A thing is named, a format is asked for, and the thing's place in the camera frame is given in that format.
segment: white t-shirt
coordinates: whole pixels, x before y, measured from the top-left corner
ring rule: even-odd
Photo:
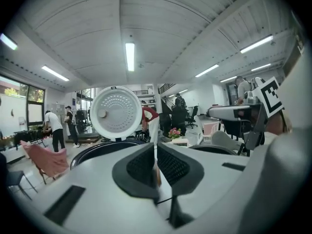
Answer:
[[[153,117],[153,115],[150,112],[146,111],[146,110],[144,110],[144,115],[148,119],[151,119]]]
[[[245,93],[252,90],[252,86],[246,80],[241,82],[237,88],[238,98],[244,98]]]
[[[61,123],[59,122],[59,118],[56,114],[53,114],[51,112],[45,114],[44,121],[50,123],[53,132],[57,129],[63,129]]]

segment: red object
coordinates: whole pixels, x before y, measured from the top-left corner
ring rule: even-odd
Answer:
[[[150,112],[152,114],[152,118],[148,119],[145,117],[145,113],[144,111]],[[159,114],[150,107],[142,107],[142,120],[145,120],[146,122],[150,122],[151,120],[157,118],[159,116]]]

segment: fluorescent ceiling light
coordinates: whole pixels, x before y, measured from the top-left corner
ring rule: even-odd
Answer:
[[[257,41],[256,43],[250,45],[249,47],[242,49],[240,52],[242,54],[244,54],[247,51],[250,51],[250,50],[252,50],[252,49],[254,49],[254,48],[256,48],[256,47],[258,47],[258,46],[260,46],[260,45],[262,45],[262,44],[264,44],[266,42],[268,42],[268,41],[272,41],[272,40],[273,40],[273,36],[269,35],[268,37],[265,37],[264,39],[262,39],[260,41]]]
[[[225,81],[228,81],[228,80],[232,80],[232,79],[235,79],[237,76],[234,76],[234,77],[231,77],[231,78],[228,78],[228,79],[225,79],[225,80],[222,80],[221,82],[225,82]]]
[[[18,46],[16,45],[16,43],[14,43],[11,39],[9,39],[5,34],[1,34],[0,36],[0,40],[7,45],[8,47],[10,47],[13,50],[16,50],[18,48]]]
[[[254,68],[254,69],[252,69],[252,71],[256,71],[256,70],[258,70],[258,69],[260,69],[260,68],[265,68],[265,67],[269,67],[271,64],[269,63],[269,64],[267,64],[267,65],[264,65],[264,66],[261,66],[261,67],[258,67],[258,68]]]
[[[126,43],[126,56],[129,71],[135,70],[135,44]]]
[[[42,67],[43,70],[49,72],[50,74],[64,80],[64,81],[69,81],[69,79],[65,78],[64,76],[61,76],[60,74],[58,74],[57,72],[53,71],[52,69],[48,68],[47,66],[43,66]]]
[[[209,71],[212,71],[213,69],[217,68],[218,66],[219,65],[216,64],[216,65],[212,66],[211,68],[206,69],[204,72],[201,72],[199,75],[197,75],[195,77],[200,77],[200,76],[204,75],[205,73],[208,73]]]

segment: pink folding chair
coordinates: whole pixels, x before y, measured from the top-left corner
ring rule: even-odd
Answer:
[[[38,168],[44,184],[46,184],[44,174],[55,180],[55,176],[62,174],[69,167],[65,148],[55,153],[49,148],[43,148],[37,144],[28,144],[22,140],[20,144]]]

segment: man in white shirt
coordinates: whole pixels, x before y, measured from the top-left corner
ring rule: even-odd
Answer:
[[[245,93],[252,90],[252,84],[245,80],[242,76],[238,76],[235,79],[235,85],[237,86],[238,101],[237,104],[243,104]]]
[[[44,121],[45,121],[45,124],[43,128],[43,132],[44,133],[47,132],[48,126],[50,124],[52,128],[52,132],[53,132],[53,140],[52,140],[53,149],[54,149],[54,152],[57,153],[59,152],[59,142],[60,142],[61,149],[65,148],[63,127],[61,123],[59,122],[58,116],[56,114],[51,113],[50,111],[45,112]]]

